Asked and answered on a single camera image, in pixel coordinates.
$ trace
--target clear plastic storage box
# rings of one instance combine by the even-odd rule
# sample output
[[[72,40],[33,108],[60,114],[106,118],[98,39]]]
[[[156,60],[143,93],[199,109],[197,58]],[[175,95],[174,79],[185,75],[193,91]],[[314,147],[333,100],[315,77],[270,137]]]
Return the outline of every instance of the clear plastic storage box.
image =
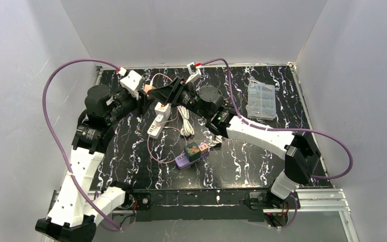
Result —
[[[250,83],[248,85],[247,117],[274,120],[276,116],[275,86]]]

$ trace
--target purple power strip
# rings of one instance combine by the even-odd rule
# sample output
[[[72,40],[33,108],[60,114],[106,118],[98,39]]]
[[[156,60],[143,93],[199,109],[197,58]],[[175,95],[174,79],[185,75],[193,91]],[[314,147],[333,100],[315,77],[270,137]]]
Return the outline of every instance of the purple power strip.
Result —
[[[176,157],[177,168],[179,168],[180,170],[186,169],[186,168],[190,167],[191,165],[195,164],[197,161],[201,160],[202,158],[208,156],[209,153],[210,153],[210,149],[208,149],[208,151],[206,153],[202,154],[200,158],[198,158],[192,162],[189,162],[189,158],[187,157],[187,155],[185,153],[183,153],[183,154]]]

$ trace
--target black marble tabletop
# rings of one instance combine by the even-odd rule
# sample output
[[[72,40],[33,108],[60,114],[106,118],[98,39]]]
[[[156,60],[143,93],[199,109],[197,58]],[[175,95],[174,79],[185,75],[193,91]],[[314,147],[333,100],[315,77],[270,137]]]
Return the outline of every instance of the black marble tabletop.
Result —
[[[184,68],[139,69],[136,70],[148,83],[155,73],[163,73],[171,78],[187,78]],[[218,87],[224,98],[229,98],[225,68],[203,68],[203,75],[196,81],[197,89],[205,84]],[[304,107],[288,66],[231,67],[234,81],[234,95],[241,114],[247,115],[247,78],[272,84],[276,87],[277,117],[273,121],[255,120],[274,128],[308,128]],[[155,86],[169,81],[157,76]],[[103,71],[101,84],[117,87],[118,76],[115,71]],[[113,142],[109,144],[104,160],[99,165],[91,189],[103,189],[113,180],[130,183],[135,189],[230,189],[267,187],[284,169],[282,159],[247,142],[225,139],[221,148],[211,150],[210,155],[196,165],[185,170],[176,168],[175,163],[160,164],[153,160],[147,150],[147,129],[155,118],[153,103],[146,115],[137,117],[130,114],[115,127]],[[173,108],[171,117],[177,111]],[[212,134],[204,126],[204,121],[195,114],[190,115],[195,136],[188,140],[197,144],[209,141]],[[167,124],[181,128],[179,118]],[[185,141],[174,129],[165,129],[157,140],[151,138],[149,145],[152,154],[159,159],[169,160],[183,151]],[[324,175],[321,163],[315,170],[316,175]],[[330,186],[327,180],[312,180],[308,186]]]

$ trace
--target white power strip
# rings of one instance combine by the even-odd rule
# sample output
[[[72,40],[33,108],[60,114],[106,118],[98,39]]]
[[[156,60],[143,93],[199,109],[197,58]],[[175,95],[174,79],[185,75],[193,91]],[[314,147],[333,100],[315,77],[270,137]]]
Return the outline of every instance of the white power strip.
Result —
[[[158,104],[156,104],[155,106],[155,113],[156,113],[156,117],[148,129],[148,135],[150,135],[151,138],[153,139],[157,139],[162,129],[164,128],[164,125],[160,125],[160,124],[168,121],[168,119],[170,118],[170,114],[171,114],[170,104],[163,106],[162,103],[158,102]]]

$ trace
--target robotic arm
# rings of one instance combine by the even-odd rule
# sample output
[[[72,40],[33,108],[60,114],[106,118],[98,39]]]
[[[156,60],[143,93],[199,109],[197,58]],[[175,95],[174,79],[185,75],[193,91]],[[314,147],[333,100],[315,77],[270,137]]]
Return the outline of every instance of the robotic arm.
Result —
[[[130,112],[137,110],[143,115],[150,104],[157,100],[173,106],[182,105],[206,120],[206,127],[215,135],[250,142],[267,149],[285,160],[285,169],[279,174],[268,191],[248,205],[256,207],[281,207],[290,193],[300,184],[308,184],[321,156],[311,133],[291,133],[268,131],[271,127],[250,121],[250,124],[265,127],[258,130],[242,121],[234,107],[224,101],[218,89],[204,85],[197,92],[192,81],[201,76],[199,67],[187,65],[190,77],[184,80],[176,77],[167,86],[143,90],[144,79],[135,71],[126,75],[125,69],[119,73],[125,76],[120,87],[111,92],[106,85],[97,85],[88,90],[85,99],[86,110],[78,119],[73,139],[70,165],[83,191],[88,191],[99,163],[114,135],[113,125]],[[103,220],[103,214],[110,214],[117,206],[130,202],[132,187],[114,181],[93,206],[86,200],[72,181],[72,173],[67,173],[60,193],[48,216],[39,219],[35,229],[59,241],[91,241],[96,225]]]

